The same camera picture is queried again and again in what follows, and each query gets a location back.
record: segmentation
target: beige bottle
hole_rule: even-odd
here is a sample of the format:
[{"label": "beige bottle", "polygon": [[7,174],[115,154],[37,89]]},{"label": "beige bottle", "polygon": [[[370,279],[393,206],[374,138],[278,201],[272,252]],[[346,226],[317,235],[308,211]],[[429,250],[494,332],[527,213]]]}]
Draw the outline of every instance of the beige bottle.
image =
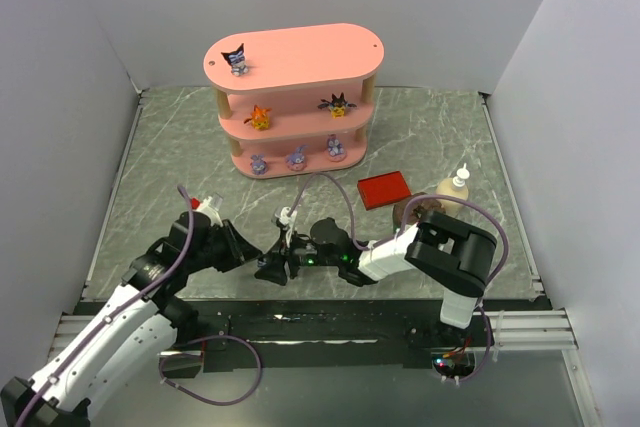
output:
[{"label": "beige bottle", "polygon": [[[469,187],[467,187],[469,175],[467,164],[464,164],[461,169],[458,169],[455,177],[444,179],[438,184],[436,194],[450,195],[451,197],[467,200],[469,198]],[[451,217],[457,216],[458,212],[462,208],[462,204],[458,204],[451,200],[438,200],[438,202],[442,204],[447,215]]]}]

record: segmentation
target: pink oval shelf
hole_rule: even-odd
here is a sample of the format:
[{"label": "pink oval shelf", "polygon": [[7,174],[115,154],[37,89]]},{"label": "pink oval shelf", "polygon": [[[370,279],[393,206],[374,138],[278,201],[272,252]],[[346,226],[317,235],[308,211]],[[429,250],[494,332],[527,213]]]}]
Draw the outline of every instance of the pink oval shelf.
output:
[{"label": "pink oval shelf", "polygon": [[[308,174],[311,172],[326,172],[328,170],[339,170],[352,167],[362,160],[367,152],[366,140],[358,141],[353,133],[338,136],[340,142],[347,151],[347,157],[342,162],[331,162],[325,153],[327,143],[326,137],[315,137],[312,139],[288,140],[284,142],[270,142],[266,144],[241,144],[242,154],[231,156],[236,168],[247,177],[254,179],[270,179],[274,177],[285,177],[288,175]],[[304,154],[307,158],[307,168],[300,172],[289,170],[285,163],[285,157],[291,154],[299,145],[308,145]],[[264,160],[269,166],[266,174],[255,175],[251,171],[251,156],[263,154]]]},{"label": "pink oval shelf", "polygon": [[[230,95],[231,117],[219,118],[220,125],[230,137],[244,142],[272,142],[276,140],[306,138],[322,134],[337,134],[359,129],[373,115],[373,103],[360,101],[362,85],[340,85],[334,89],[313,89],[271,92],[260,95]],[[331,99],[331,94],[340,95],[357,105],[347,115],[334,119],[328,109],[318,109],[320,99]],[[244,121],[251,116],[253,106],[269,108],[270,127],[256,130]]]},{"label": "pink oval shelf", "polygon": [[[250,70],[236,77],[222,52],[242,43]],[[204,71],[219,90],[249,94],[363,80],[383,58],[384,46],[370,30],[328,24],[230,35],[209,49]]]}]

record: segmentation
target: red box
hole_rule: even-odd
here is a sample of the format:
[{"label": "red box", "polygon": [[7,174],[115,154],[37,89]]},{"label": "red box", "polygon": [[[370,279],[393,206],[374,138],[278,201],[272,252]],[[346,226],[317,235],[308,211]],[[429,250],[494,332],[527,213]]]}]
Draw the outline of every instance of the red box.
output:
[{"label": "red box", "polygon": [[395,204],[411,195],[402,173],[398,170],[359,180],[358,191],[367,210]]}]

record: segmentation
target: spiky-haired figurine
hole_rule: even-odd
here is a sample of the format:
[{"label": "spiky-haired figurine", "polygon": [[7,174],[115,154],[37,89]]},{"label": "spiky-haired figurine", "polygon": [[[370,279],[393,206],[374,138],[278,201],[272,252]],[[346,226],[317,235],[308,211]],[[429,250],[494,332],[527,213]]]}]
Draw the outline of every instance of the spiky-haired figurine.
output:
[{"label": "spiky-haired figurine", "polygon": [[318,106],[319,109],[325,109],[329,107],[329,111],[331,112],[331,117],[334,119],[336,117],[344,117],[347,113],[348,107],[356,107],[356,104],[351,104],[347,102],[344,98],[344,92],[340,92],[340,97],[336,97],[331,94],[331,101],[327,99],[320,99],[322,103]]},{"label": "spiky-haired figurine", "polygon": [[231,73],[240,76],[249,72],[249,67],[244,60],[244,43],[240,44],[233,52],[221,52],[224,60],[231,66]]}]

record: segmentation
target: wooden shelf post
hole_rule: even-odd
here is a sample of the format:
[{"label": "wooden shelf post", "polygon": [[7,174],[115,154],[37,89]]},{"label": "wooden shelf post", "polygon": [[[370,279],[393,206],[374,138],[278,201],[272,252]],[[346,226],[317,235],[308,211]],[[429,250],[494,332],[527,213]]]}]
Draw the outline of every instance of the wooden shelf post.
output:
[{"label": "wooden shelf post", "polygon": [[235,157],[241,156],[242,146],[240,145],[240,142],[238,142],[236,139],[232,137],[227,137],[227,139],[229,140],[229,146],[231,147],[231,155]]},{"label": "wooden shelf post", "polygon": [[367,126],[363,125],[358,130],[356,130],[356,140],[358,142],[362,142],[367,139]]},{"label": "wooden shelf post", "polygon": [[218,114],[223,119],[231,117],[231,106],[229,105],[229,97],[227,93],[219,89],[213,89],[216,91],[216,101],[218,102]]},{"label": "wooden shelf post", "polygon": [[373,102],[373,88],[376,86],[376,74],[362,81],[362,95],[360,99],[364,103]]}]

